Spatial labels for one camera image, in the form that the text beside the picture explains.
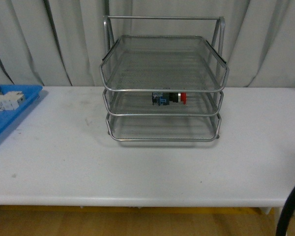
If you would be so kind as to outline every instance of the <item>white electrical connector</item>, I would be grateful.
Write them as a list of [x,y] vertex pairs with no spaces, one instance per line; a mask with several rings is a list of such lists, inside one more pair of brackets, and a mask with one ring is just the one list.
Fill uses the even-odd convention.
[[21,91],[11,91],[5,95],[0,95],[0,111],[16,110],[25,101]]

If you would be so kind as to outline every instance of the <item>metal frame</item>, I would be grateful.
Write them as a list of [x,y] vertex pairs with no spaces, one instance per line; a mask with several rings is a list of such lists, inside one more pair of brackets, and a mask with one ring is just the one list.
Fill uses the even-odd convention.
[[[104,78],[104,73],[103,73],[103,65],[105,64],[105,62],[109,59],[109,57],[112,55],[115,46],[117,45],[115,43],[115,39],[114,39],[114,34],[113,34],[113,28],[112,28],[112,23],[111,23],[111,19],[132,19],[132,20],[204,20],[204,21],[216,21],[215,24],[215,29],[214,29],[214,33],[213,33],[213,37],[212,37],[212,42],[211,44],[207,43],[207,45],[209,45],[209,50],[211,51],[211,54],[209,55],[208,61],[210,62],[212,54],[216,57],[218,62],[222,62],[221,64],[225,64],[226,67],[226,73],[224,75],[224,82],[222,83],[222,86],[219,89],[216,89],[214,91],[209,91],[209,90],[204,90],[204,91],[193,91],[193,92],[205,92],[207,93],[207,97],[209,99],[209,103],[211,104],[211,106],[217,106],[217,112],[214,114],[209,114],[209,115],[205,115],[205,114],[195,114],[195,115],[190,115],[190,114],[114,114],[112,113],[111,109],[110,109],[110,105],[109,105],[109,101],[107,100],[106,97],[106,93],[112,93],[114,92],[113,96],[113,102],[114,102],[114,97],[116,96],[116,92],[121,92],[123,90],[117,90],[114,91],[111,88],[108,88],[106,85],[106,80]],[[103,62],[100,65],[100,73],[101,73],[101,77],[103,80],[103,84],[105,86],[104,92],[103,92],[103,99],[105,102],[105,106],[106,109],[108,111],[107,116],[106,116],[106,124],[108,127],[108,134],[116,141],[171,141],[171,142],[211,142],[215,139],[219,138],[219,129],[220,129],[220,125],[221,125],[221,116],[218,113],[221,107],[221,103],[223,100],[223,92],[222,89],[225,87],[226,85],[226,79],[227,76],[229,74],[229,69],[228,66],[226,65],[226,62],[223,60],[222,58],[222,51],[223,51],[223,41],[224,41],[224,30],[225,30],[225,19],[224,17],[158,17],[158,16],[110,16],[110,15],[105,15],[104,16],[104,34],[105,34],[105,51],[106,51],[106,56],[103,59]],[[218,42],[218,53],[216,53],[216,51],[214,50],[214,46],[216,44],[216,40],[217,40],[217,36],[219,34],[219,42]],[[134,89],[124,89],[124,91],[135,91]],[[149,91],[149,89],[141,89],[140,91]],[[219,101],[217,101],[217,93],[220,93],[220,99]],[[212,125],[212,128],[214,130],[214,136],[210,139],[184,139],[184,138],[180,138],[180,139],[173,139],[173,138],[116,138],[113,134],[113,130],[114,127],[112,127],[112,124],[109,121],[110,116],[112,118],[118,118],[118,117],[131,117],[131,116],[180,116],[180,117],[186,117],[186,116],[191,116],[191,117],[207,117],[209,118],[209,122]]]
[[[105,107],[106,107],[106,110],[108,111],[108,113],[112,116],[115,116],[115,117],[121,117],[121,116],[185,116],[185,117],[188,117],[190,116],[190,114],[186,114],[186,113],[183,113],[183,110],[181,111],[181,113],[167,113],[167,114],[163,114],[163,113],[148,113],[148,111],[146,111],[146,113],[126,113],[126,112],[123,112],[123,113],[120,113],[120,114],[116,114],[112,111],[111,109],[111,106],[110,104],[112,102],[115,102],[116,101],[116,94],[118,92],[114,92],[114,95],[113,95],[113,98],[109,101],[109,99],[107,98],[107,93],[110,92],[109,90],[107,89],[104,89],[103,91],[103,99],[104,99],[104,103],[105,103]],[[214,110],[214,113],[208,113],[208,114],[192,114],[192,116],[194,117],[211,117],[211,116],[215,116],[216,114],[219,113],[220,109],[221,109],[221,106],[222,106],[222,101],[223,101],[223,97],[224,97],[224,93],[221,91],[219,92],[220,94],[220,97],[219,99],[215,99],[212,97],[211,93],[204,93],[206,96],[207,96],[207,99],[208,99],[208,103],[207,104],[208,106],[211,106],[211,107],[215,107]]]
[[142,138],[142,139],[131,139],[131,138],[116,138],[114,136],[114,134],[112,133],[112,129],[113,127],[111,126],[110,122],[109,122],[109,117],[111,115],[109,113],[107,113],[106,115],[106,124],[107,124],[107,127],[108,127],[108,134],[116,141],[121,141],[121,142],[124,142],[124,141],[136,141],[136,142],[139,142],[139,141],[149,141],[149,142],[212,142],[213,140],[215,139],[218,139],[219,138],[219,130],[220,130],[220,126],[221,126],[221,121],[222,121],[222,118],[220,116],[220,114],[217,114],[216,117],[218,118],[218,123],[214,123],[212,121],[211,118],[213,117],[210,117],[210,122],[212,124],[212,127],[214,128],[215,132],[214,132],[214,136],[210,139],[165,139],[165,138],[162,138],[162,139],[150,139],[150,138]]
[[[155,36],[155,35],[149,35],[149,36],[142,36],[142,35],[123,35],[124,37],[160,37],[160,36]],[[215,51],[215,49],[209,44],[209,42],[205,39],[203,39],[202,37],[200,36],[163,36],[165,38],[167,37],[174,37],[174,38],[187,38],[187,37],[190,37],[190,38],[200,38],[203,43],[206,45],[206,48],[211,52],[209,54],[209,58],[208,58],[208,61],[211,60],[212,56],[215,57],[216,61],[218,62],[218,64],[216,65],[216,77],[218,76],[218,74],[220,73],[220,67],[223,67],[225,69],[225,73],[224,73],[224,76],[223,76],[223,83],[221,85],[217,84],[216,80],[215,80],[215,77],[210,69],[210,67],[208,66],[208,64],[205,62],[205,60],[203,60],[203,63],[204,63],[204,66],[206,67],[208,73],[210,74],[210,78],[212,79],[212,81],[214,83],[217,84],[218,86],[218,89],[205,89],[205,90],[199,90],[199,89],[184,89],[186,92],[220,92],[224,89],[224,87],[226,86],[226,82],[227,82],[227,77],[228,77],[228,74],[229,74],[229,68],[228,66],[226,65],[226,62],[224,61],[224,59]],[[108,59],[110,58],[110,56],[112,56],[114,50],[116,49],[116,47],[118,46],[118,44],[120,43],[120,38],[111,46],[111,48],[109,48],[106,56],[103,58],[103,61],[99,67],[100,69],[100,75],[101,75],[101,78],[102,78],[102,82],[103,82],[103,85],[105,87],[105,89],[109,90],[109,91],[172,91],[172,92],[175,92],[176,90],[172,90],[172,89],[113,89],[113,88],[110,88],[107,86],[107,81],[106,81],[106,78],[105,78],[105,75],[104,75],[104,72],[103,72],[103,66],[107,63]]]
[[220,30],[218,53],[222,56],[224,31],[225,31],[225,19],[224,17],[160,17],[160,16],[104,16],[104,34],[105,34],[105,51],[108,53],[110,48],[114,45],[114,34],[112,28],[111,19],[134,19],[134,20],[204,20],[204,21],[216,21],[215,29],[213,33],[213,39],[211,46],[214,48],[218,31]]

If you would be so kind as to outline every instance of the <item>blue plastic tray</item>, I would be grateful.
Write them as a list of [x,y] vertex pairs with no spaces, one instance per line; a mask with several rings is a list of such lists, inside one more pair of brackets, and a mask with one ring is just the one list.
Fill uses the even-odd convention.
[[0,85],[3,94],[10,91],[22,91],[26,101],[20,105],[15,111],[0,112],[0,133],[2,133],[9,124],[12,123],[37,97],[42,90],[39,85]]

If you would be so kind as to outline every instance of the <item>black cable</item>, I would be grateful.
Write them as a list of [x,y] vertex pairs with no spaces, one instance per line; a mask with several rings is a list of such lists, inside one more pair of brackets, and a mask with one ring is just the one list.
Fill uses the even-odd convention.
[[295,211],[295,187],[287,198],[279,222],[276,227],[276,236],[285,236],[290,219]]

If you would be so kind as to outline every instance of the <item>curtain fold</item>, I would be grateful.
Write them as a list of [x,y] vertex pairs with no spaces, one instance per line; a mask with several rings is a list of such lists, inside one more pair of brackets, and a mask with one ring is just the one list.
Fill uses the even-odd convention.
[[[108,0],[0,0],[0,84],[101,86]],[[111,15],[224,16],[230,87],[295,87],[295,0],[110,0]],[[121,34],[191,34],[214,23],[112,20]]]

